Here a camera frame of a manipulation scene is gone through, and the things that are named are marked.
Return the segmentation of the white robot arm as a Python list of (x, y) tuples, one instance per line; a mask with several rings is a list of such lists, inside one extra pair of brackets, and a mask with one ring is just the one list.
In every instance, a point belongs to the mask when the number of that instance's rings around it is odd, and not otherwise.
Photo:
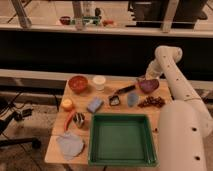
[(180, 47), (155, 49), (146, 76), (164, 75), (173, 100), (160, 111), (158, 121), (159, 171), (207, 171), (203, 139), (213, 131), (213, 117), (176, 63)]

